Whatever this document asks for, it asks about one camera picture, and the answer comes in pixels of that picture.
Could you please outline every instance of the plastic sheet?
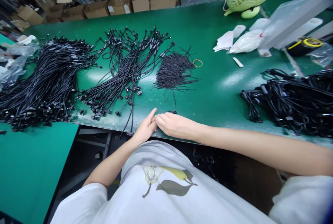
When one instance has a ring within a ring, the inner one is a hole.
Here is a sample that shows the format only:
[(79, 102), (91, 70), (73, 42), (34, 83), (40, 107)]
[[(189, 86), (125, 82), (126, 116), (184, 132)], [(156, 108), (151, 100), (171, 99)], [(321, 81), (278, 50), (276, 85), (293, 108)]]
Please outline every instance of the plastic sheet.
[(38, 50), (38, 43), (33, 43), (28, 46), (11, 46), (7, 49), (7, 54), (12, 56), (25, 56), (30, 57), (33, 56), (36, 50)]
[(9, 67), (9, 69), (0, 75), (0, 91), (8, 86), (13, 86), (19, 76), (26, 72), (23, 70), (26, 62), (27, 57), (18, 57)]
[(262, 30), (254, 30), (242, 35), (230, 48), (227, 54), (251, 52), (259, 47), (263, 41)]
[(333, 46), (328, 43), (323, 43), (320, 48), (312, 51), (308, 56), (310, 56), (311, 61), (315, 64), (326, 67), (333, 62)]

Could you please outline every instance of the white plastic bag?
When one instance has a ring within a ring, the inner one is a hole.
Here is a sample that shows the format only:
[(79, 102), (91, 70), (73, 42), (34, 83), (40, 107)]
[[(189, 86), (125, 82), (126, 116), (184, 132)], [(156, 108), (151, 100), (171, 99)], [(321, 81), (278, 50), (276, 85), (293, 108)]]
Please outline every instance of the white plastic bag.
[(227, 52), (228, 54), (251, 52), (263, 41), (262, 30), (249, 31), (242, 35)]

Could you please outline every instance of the hand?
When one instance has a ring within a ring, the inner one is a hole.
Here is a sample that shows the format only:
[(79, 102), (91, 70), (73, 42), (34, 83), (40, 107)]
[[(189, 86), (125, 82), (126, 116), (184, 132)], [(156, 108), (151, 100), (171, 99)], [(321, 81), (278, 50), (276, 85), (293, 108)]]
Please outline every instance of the hand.
[(169, 112), (155, 116), (157, 126), (167, 135), (180, 139), (195, 140), (199, 133), (199, 123)]
[(147, 141), (153, 132), (156, 132), (157, 124), (154, 118), (156, 111), (157, 108), (154, 108), (150, 114), (145, 119), (143, 119), (134, 136), (132, 137), (134, 140), (139, 142), (139, 145)]

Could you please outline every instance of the white t-shirt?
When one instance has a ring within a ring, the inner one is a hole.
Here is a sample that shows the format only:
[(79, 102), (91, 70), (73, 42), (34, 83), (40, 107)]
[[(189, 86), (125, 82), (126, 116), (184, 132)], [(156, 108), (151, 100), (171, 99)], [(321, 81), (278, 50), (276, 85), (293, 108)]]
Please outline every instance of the white t-shirt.
[(269, 218), (160, 141), (142, 144), (126, 161), (119, 189), (89, 184), (58, 206), (51, 224), (67, 223), (320, 223), (332, 199), (333, 178), (289, 179), (273, 198)]

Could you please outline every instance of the person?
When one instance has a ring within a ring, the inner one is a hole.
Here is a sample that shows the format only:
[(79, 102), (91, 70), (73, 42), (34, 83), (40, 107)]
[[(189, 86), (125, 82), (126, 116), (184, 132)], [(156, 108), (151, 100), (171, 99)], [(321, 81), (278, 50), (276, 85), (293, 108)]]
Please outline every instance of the person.
[[(210, 127), (156, 108), (134, 136), (102, 161), (83, 187), (64, 199), (56, 223), (322, 223), (333, 196), (333, 151), (291, 138)], [(213, 180), (173, 146), (148, 141), (165, 134), (231, 150), (291, 177), (269, 217)], [(110, 201), (107, 188), (121, 170)]]

